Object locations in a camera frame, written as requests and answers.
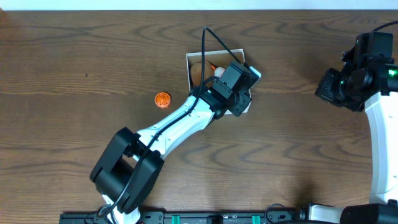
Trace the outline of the pink pig toy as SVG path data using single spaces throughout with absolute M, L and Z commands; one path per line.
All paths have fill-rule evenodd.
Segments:
M 224 71 L 226 70 L 224 67 L 215 67 L 214 65 L 211 66 L 214 71 L 214 76 L 220 78 Z

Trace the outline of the white cardboard box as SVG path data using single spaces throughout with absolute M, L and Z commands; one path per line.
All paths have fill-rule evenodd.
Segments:
M 244 50 L 243 49 L 233 49 L 232 53 L 238 58 L 240 62 L 245 62 Z M 226 68 L 231 62 L 235 61 L 233 56 L 231 56 L 227 50 L 216 50 L 205 52 L 205 60 L 211 62 L 214 66 Z M 190 76 L 190 68 L 193 64 L 201 62 L 201 53 L 187 53 L 187 78 L 188 78 L 188 90 L 193 89 L 193 81 Z

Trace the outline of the brown plush toy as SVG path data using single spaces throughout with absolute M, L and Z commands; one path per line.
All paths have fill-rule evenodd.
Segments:
M 211 67 L 212 65 L 213 64 L 207 60 L 204 62 L 204 77 L 203 77 L 204 81 L 214 76 L 214 71 Z M 202 75 L 202 63 L 201 62 L 194 63 L 190 67 L 190 78 L 193 86 L 199 86 L 201 84 L 201 75 Z

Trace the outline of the orange patterned ball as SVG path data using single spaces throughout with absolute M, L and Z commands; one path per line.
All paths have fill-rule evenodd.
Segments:
M 158 108 L 166 109 L 171 104 L 171 96 L 167 92 L 159 92 L 154 98 L 155 104 Z

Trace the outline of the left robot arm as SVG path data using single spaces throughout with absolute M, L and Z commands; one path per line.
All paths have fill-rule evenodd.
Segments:
M 90 174 L 96 189 L 109 202 L 95 218 L 136 223 L 138 207 L 147 198 L 164 165 L 164 159 L 184 140 L 205 129 L 227 111 L 236 117 L 250 105 L 250 89 L 261 74 L 247 64 L 231 62 L 220 77 L 202 79 L 185 103 L 158 123 L 133 133 L 120 129 L 110 140 Z

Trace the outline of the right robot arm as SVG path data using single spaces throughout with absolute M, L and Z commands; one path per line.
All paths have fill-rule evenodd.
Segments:
M 369 202 L 345 208 L 311 205 L 310 223 L 397 223 L 397 65 L 393 35 L 357 36 L 342 70 L 331 68 L 315 95 L 337 107 L 364 111 L 371 130 L 373 174 Z

